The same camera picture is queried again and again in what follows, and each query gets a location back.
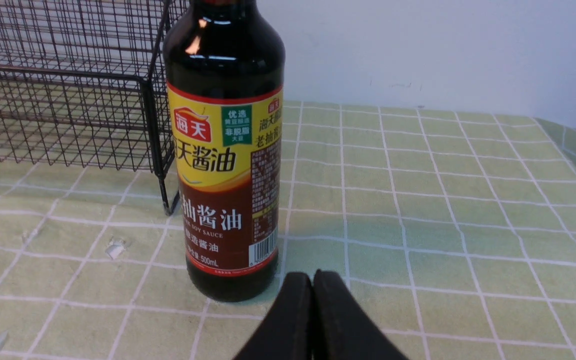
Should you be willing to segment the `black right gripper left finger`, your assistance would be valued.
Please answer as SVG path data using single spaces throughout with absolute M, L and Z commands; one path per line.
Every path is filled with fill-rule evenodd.
M 310 360 L 314 292 L 303 272 L 286 274 L 274 303 L 236 360 Z

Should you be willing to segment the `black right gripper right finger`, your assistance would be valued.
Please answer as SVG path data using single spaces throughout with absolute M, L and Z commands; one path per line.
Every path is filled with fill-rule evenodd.
M 316 271 L 313 296 L 314 360 L 406 360 L 363 311 L 338 273 Z

